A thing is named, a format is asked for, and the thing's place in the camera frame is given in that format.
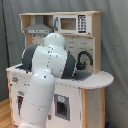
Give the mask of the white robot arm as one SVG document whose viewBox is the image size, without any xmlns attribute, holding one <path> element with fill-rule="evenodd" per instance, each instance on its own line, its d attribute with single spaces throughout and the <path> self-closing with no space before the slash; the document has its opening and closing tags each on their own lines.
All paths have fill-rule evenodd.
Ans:
<svg viewBox="0 0 128 128">
<path fill-rule="evenodd" d="M 18 128 L 46 128 L 55 90 L 55 79 L 70 78 L 76 67 L 74 56 L 66 50 L 65 38 L 50 33 L 43 45 L 30 45 L 22 54 L 23 69 L 31 71 L 29 86 L 21 105 Z"/>
</svg>

